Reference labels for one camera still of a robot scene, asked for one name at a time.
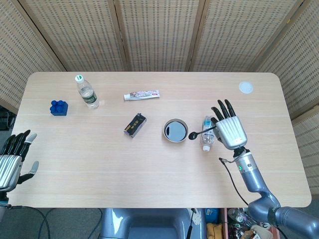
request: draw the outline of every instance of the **bottle cap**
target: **bottle cap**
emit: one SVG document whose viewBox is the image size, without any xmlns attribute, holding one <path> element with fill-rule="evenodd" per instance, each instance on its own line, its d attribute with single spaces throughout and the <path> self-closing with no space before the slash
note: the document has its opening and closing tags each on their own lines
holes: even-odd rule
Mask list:
<svg viewBox="0 0 319 239">
<path fill-rule="evenodd" d="M 210 146 L 204 145 L 204 146 L 203 146 L 203 150 L 206 151 L 206 152 L 208 152 L 208 151 L 210 150 Z"/>
<path fill-rule="evenodd" d="M 124 95 L 124 100 L 127 101 L 130 99 L 130 94 Z"/>
<path fill-rule="evenodd" d="M 82 75 L 77 75 L 75 77 L 75 80 L 76 80 L 77 83 L 81 84 L 81 83 L 84 82 L 84 77 Z"/>
<path fill-rule="evenodd" d="M 241 216 L 237 216 L 236 217 L 236 221 L 238 221 L 239 223 L 241 223 L 243 221 L 243 218 Z"/>
</svg>

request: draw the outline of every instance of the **woven panel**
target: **woven panel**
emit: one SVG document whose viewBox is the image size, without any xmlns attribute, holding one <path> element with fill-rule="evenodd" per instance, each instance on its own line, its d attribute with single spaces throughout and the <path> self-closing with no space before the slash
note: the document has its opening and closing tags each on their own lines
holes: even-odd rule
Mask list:
<svg viewBox="0 0 319 239">
<path fill-rule="evenodd" d="M 199 0 L 120 0 L 133 71 L 184 71 Z"/>
<path fill-rule="evenodd" d="M 192 71 L 247 71 L 296 0 L 211 0 Z"/>
<path fill-rule="evenodd" d="M 11 0 L 0 1 L 0 100 L 17 112 L 29 75 L 63 71 Z"/>
<path fill-rule="evenodd" d="M 123 71 L 107 0 L 23 0 L 68 71 Z"/>
<path fill-rule="evenodd" d="M 293 127 L 310 191 L 319 195 L 319 107 Z"/>
<path fill-rule="evenodd" d="M 259 68 L 281 80 L 290 114 L 319 98 L 319 1 L 312 1 Z"/>
</svg>

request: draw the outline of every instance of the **black spoon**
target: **black spoon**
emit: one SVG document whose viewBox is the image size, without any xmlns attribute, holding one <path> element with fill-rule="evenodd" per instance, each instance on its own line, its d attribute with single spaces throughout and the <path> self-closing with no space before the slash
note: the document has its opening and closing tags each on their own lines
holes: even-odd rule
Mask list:
<svg viewBox="0 0 319 239">
<path fill-rule="evenodd" d="M 192 132 L 192 133 L 189 134 L 188 138 L 189 138 L 190 140 L 194 140 L 194 139 L 197 138 L 197 136 L 198 136 L 199 134 L 205 133 L 205 132 L 210 131 L 210 130 L 212 130 L 212 129 L 214 129 L 214 128 L 216 128 L 216 126 L 214 126 L 214 127 L 212 127 L 212 128 L 205 129 L 205 130 L 203 130 L 202 132 L 198 132 L 198 133 L 197 133 L 197 132 Z"/>
</svg>

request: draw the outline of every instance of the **wooden table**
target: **wooden table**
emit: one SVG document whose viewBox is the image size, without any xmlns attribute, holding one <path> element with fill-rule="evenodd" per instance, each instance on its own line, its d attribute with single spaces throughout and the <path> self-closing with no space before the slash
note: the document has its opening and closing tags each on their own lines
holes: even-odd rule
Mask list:
<svg viewBox="0 0 319 239">
<path fill-rule="evenodd" d="M 8 194 L 13 205 L 33 207 L 243 207 L 218 157 L 233 152 L 218 141 L 203 152 L 199 138 L 171 143 L 162 128 L 184 120 L 200 131 L 218 99 L 228 99 L 248 135 L 250 149 L 282 206 L 307 206 L 311 195 L 279 79 L 271 73 L 84 72 L 100 98 L 88 109 L 77 92 L 76 72 L 29 77 L 13 133 L 38 134 L 22 168 L 35 160 L 37 174 Z M 251 94 L 239 91 L 249 81 Z M 129 101 L 132 91 L 159 90 L 160 98 Z M 69 104 L 66 117 L 50 114 L 50 102 Z M 147 123 L 135 138 L 123 130 L 136 113 Z M 228 167 L 246 201 L 249 193 L 235 164 Z"/>
</svg>

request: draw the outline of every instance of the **robotic hand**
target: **robotic hand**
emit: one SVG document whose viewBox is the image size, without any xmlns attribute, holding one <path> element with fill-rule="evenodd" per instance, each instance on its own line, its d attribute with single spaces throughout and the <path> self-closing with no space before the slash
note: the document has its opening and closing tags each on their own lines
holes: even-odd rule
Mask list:
<svg viewBox="0 0 319 239">
<path fill-rule="evenodd" d="M 20 176 L 26 154 L 36 138 L 36 133 L 26 138 L 29 134 L 30 130 L 27 130 L 17 136 L 10 136 L 0 152 L 0 222 L 8 206 L 7 192 L 15 189 L 17 184 L 32 178 L 39 166 L 39 162 L 35 161 L 29 173 Z"/>
<path fill-rule="evenodd" d="M 281 207 L 277 198 L 268 189 L 252 153 L 244 147 L 247 135 L 231 104 L 225 100 L 227 110 L 222 101 L 218 100 L 218 103 L 224 116 L 218 108 L 212 107 L 218 118 L 211 119 L 215 125 L 214 133 L 226 148 L 234 150 L 233 161 L 222 158 L 220 160 L 224 163 L 236 162 L 248 191 L 261 195 L 261 198 L 248 205 L 251 216 L 257 221 L 268 222 L 275 227 L 283 225 L 309 239 L 318 239 L 319 219 L 295 208 Z"/>
</svg>

